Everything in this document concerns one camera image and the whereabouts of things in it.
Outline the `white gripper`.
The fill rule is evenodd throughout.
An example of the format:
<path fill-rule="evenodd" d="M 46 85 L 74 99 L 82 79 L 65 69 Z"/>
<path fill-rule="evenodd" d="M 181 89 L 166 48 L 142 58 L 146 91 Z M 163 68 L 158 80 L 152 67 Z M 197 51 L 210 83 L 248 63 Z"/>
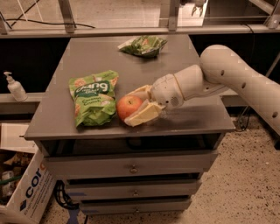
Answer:
<path fill-rule="evenodd" d="M 179 84 L 173 74 L 157 79 L 152 86 L 141 86 L 128 95 L 137 96 L 144 101 L 136 112 L 124 119 L 130 127 L 147 123 L 158 118 L 163 109 L 175 109 L 184 103 Z"/>

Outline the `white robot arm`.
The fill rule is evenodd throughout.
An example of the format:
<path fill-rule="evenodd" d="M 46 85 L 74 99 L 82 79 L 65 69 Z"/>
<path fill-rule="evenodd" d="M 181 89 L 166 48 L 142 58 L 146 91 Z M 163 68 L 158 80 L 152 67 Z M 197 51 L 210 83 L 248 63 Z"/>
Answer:
<path fill-rule="evenodd" d="M 251 68 L 224 45 L 210 45 L 198 65 L 158 78 L 131 92 L 143 104 L 124 122 L 135 127 L 197 97 L 235 91 L 276 133 L 280 133 L 280 85 Z"/>

